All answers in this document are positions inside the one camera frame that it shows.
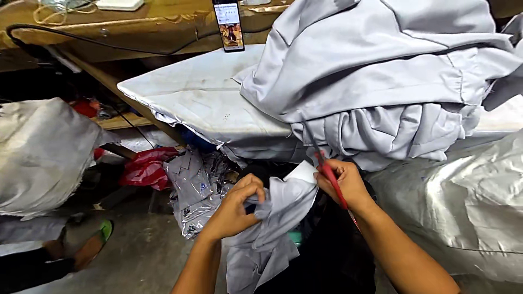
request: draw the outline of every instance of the phone screen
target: phone screen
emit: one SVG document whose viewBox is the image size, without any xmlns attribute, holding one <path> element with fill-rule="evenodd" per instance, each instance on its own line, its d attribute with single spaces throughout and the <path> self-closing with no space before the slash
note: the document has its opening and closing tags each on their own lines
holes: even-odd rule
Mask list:
<svg viewBox="0 0 523 294">
<path fill-rule="evenodd" d="M 243 51 L 243 34 L 240 25 L 240 12 L 238 11 L 238 2 L 216 4 L 216 2 L 223 3 L 224 1 L 214 2 L 214 11 L 218 26 L 220 27 L 220 35 L 222 37 L 223 49 L 225 51 Z"/>
</svg>

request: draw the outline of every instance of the human hand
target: human hand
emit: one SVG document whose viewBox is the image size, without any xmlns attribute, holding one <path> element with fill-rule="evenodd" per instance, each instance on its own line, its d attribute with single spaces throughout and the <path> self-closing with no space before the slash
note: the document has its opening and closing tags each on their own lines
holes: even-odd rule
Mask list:
<svg viewBox="0 0 523 294">
<path fill-rule="evenodd" d="M 243 207 L 243 202 L 254 193 L 258 195 L 260 203 L 265 201 L 262 180 L 248 174 L 225 195 L 219 208 L 203 227 L 199 238 L 219 240 L 234 236 L 259 222 L 253 213 L 246 214 Z"/>
<path fill-rule="evenodd" d="M 350 210 L 360 214 L 369 205 L 374 205 L 374 200 L 370 197 L 365 184 L 359 175 L 358 168 L 352 162 L 344 162 L 336 159 L 326 159 L 325 164 L 330 166 L 334 174 L 338 177 L 338 185 L 342 191 L 343 198 L 347 202 Z M 327 192 L 336 203 L 340 204 L 336 190 L 331 182 L 321 173 L 314 173 L 318 186 Z"/>
</svg>

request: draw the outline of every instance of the scissors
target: scissors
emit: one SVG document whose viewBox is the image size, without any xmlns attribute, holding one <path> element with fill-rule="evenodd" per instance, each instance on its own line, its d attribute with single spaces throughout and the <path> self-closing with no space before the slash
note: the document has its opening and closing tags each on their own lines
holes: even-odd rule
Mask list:
<svg viewBox="0 0 523 294">
<path fill-rule="evenodd" d="M 315 149 L 314 155 L 318 159 L 321 173 L 329 180 L 329 182 L 331 182 L 332 186 L 334 187 L 334 190 L 336 191 L 336 195 L 338 196 L 339 202 L 341 203 L 340 206 L 349 212 L 350 218 L 353 220 L 354 224 L 356 225 L 356 227 L 359 230 L 358 222 L 356 221 L 356 218 L 354 217 L 353 212 L 350 209 L 348 209 L 345 198 L 343 198 L 342 190 L 340 189 L 340 187 L 338 185 L 338 179 L 334 175 L 332 168 L 328 164 L 325 163 L 325 157 L 323 155 L 323 151 L 320 150 L 320 146 L 318 145 L 318 142 L 315 140 L 314 135 L 312 134 L 311 128 L 309 127 L 309 123 L 306 121 L 303 113 L 301 114 L 301 117 L 302 117 L 303 126 L 305 127 L 305 131 L 306 131 L 307 135 L 309 136 L 309 139 L 311 139 L 312 145 L 314 146 L 314 149 Z"/>
</svg>

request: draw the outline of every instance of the power cord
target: power cord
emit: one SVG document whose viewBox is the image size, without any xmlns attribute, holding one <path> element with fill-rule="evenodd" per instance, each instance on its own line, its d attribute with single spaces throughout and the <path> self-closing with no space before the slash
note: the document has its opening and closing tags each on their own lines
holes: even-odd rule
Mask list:
<svg viewBox="0 0 523 294">
<path fill-rule="evenodd" d="M 271 28 L 272 28 L 272 25 L 270 25 L 268 27 L 265 27 L 265 28 L 256 29 L 256 30 L 244 30 L 243 32 L 244 33 L 257 33 L 257 32 L 266 31 L 266 30 L 271 29 Z M 173 51 L 170 51 L 170 52 L 161 52 L 161 51 L 148 51 L 148 50 L 141 50 L 141 49 L 136 49 L 136 48 L 123 47 L 123 46 L 118 46 L 118 45 L 111 45 L 111 44 L 100 42 L 100 41 L 97 41 L 97 40 L 94 40 L 94 39 L 91 39 L 91 38 L 86 38 L 86 37 L 78 36 L 78 35 L 75 35 L 75 34 L 72 34 L 72 33 L 64 32 L 64 31 L 60 31 L 60 30 L 56 30 L 56 29 L 51 29 L 51 28 L 43 27 L 43 26 L 30 25 L 30 24 L 13 24 L 13 25 L 8 26 L 5 29 L 7 36 L 11 38 L 11 40 L 13 41 L 13 43 L 15 45 L 17 45 L 20 48 L 24 49 L 31 56 L 33 56 L 35 58 L 38 58 L 38 57 L 41 56 L 41 58 L 39 59 L 40 60 L 39 61 L 39 65 L 43 66 L 43 67 L 56 67 L 56 66 L 59 66 L 59 65 L 56 63 L 56 60 L 54 60 L 54 58 L 51 58 L 49 56 L 49 53 L 44 48 L 41 48 L 40 46 L 37 46 L 37 45 L 34 45 L 34 44 L 26 44 L 22 40 L 14 37 L 13 36 L 13 31 L 16 30 L 16 29 L 41 30 L 41 31 L 51 32 L 51 33 L 55 33 L 55 34 L 58 34 L 58 35 L 70 37 L 70 38 L 73 38 L 73 39 L 82 40 L 82 41 L 85 41 L 85 42 L 98 44 L 100 46 L 106 46 L 106 47 L 110 47 L 110 48 L 114 48 L 114 49 L 120 49 L 120 50 L 127 50 L 127 51 L 134 51 L 134 52 L 141 52 L 141 53 L 148 53 L 148 54 L 155 54 L 155 55 L 172 55 L 172 54 L 180 51 L 181 49 L 191 45 L 192 43 L 197 42 L 200 39 L 220 34 L 220 31 L 214 31 L 214 32 L 205 33 L 202 36 L 198 36 L 198 34 L 196 34 L 195 40 L 192 40 L 192 41 L 190 41 L 188 43 L 183 44 L 181 47 L 177 48 L 176 50 L 173 50 Z M 147 139 L 147 137 L 140 131 L 140 129 L 138 127 L 133 125 L 113 104 L 111 104 L 111 107 L 132 128 L 134 128 L 136 131 L 138 131 L 140 133 L 140 135 L 142 135 L 142 137 L 144 137 L 144 139 L 146 139 L 146 141 L 151 145 L 152 148 L 154 148 L 153 144 Z"/>
<path fill-rule="evenodd" d="M 257 33 L 257 32 L 266 31 L 266 30 L 271 29 L 271 28 L 272 28 L 272 25 L 270 25 L 268 27 L 265 27 L 265 28 L 256 29 L 256 30 L 244 30 L 243 32 L 244 33 Z M 134 51 L 134 52 L 141 52 L 141 53 L 148 53 L 148 54 L 155 54 L 155 55 L 172 55 L 172 54 L 180 51 L 181 49 L 191 45 L 192 43 L 197 42 L 200 39 L 220 34 L 220 31 L 213 31 L 213 32 L 205 33 L 202 36 L 198 36 L 197 35 L 195 40 L 192 40 L 192 41 L 190 41 L 188 43 L 183 44 L 181 47 L 177 48 L 176 50 L 173 50 L 173 51 L 170 51 L 170 52 L 162 52 L 162 51 L 149 51 L 149 50 L 142 50 L 142 49 L 137 49 L 137 48 L 129 48 L 129 47 L 123 47 L 123 46 L 118 46 L 118 45 L 107 44 L 107 43 L 104 43 L 104 42 L 97 41 L 95 39 L 86 38 L 86 37 L 78 36 L 78 35 L 75 35 L 75 34 L 72 34 L 72 33 L 69 33 L 69 32 L 64 32 L 64 31 L 60 31 L 60 30 L 56 30 L 56 29 L 51 29 L 51 28 L 48 28 L 48 27 L 43 27 L 43 26 L 30 25 L 30 24 L 13 24 L 13 25 L 8 26 L 5 29 L 5 32 L 6 32 L 7 36 L 11 38 L 11 40 L 13 41 L 14 44 L 16 44 L 17 46 L 19 46 L 21 48 L 26 48 L 29 44 L 26 44 L 22 40 L 20 40 L 20 39 L 18 39 L 18 38 L 13 36 L 13 30 L 16 30 L 16 29 L 41 30 L 41 31 L 51 32 L 51 33 L 55 33 L 55 34 L 58 34 L 58 35 L 62 35 L 62 36 L 66 36 L 66 37 L 82 40 L 82 41 L 85 41 L 85 42 L 98 44 L 98 45 L 101 45 L 101 46 L 111 47 L 111 48 L 114 48 L 114 49 Z"/>
</svg>

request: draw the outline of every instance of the floor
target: floor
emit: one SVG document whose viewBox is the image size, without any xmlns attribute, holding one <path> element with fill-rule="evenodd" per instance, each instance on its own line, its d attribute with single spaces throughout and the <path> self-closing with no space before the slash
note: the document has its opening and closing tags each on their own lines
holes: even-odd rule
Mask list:
<svg viewBox="0 0 523 294">
<path fill-rule="evenodd" d="M 68 224 L 66 243 L 74 252 L 98 228 L 113 221 L 107 244 L 87 269 L 20 293 L 169 293 L 192 247 L 171 214 L 147 213 L 149 200 L 136 199 L 112 211 L 92 211 L 80 224 Z M 216 293 L 226 293 L 221 268 Z"/>
</svg>

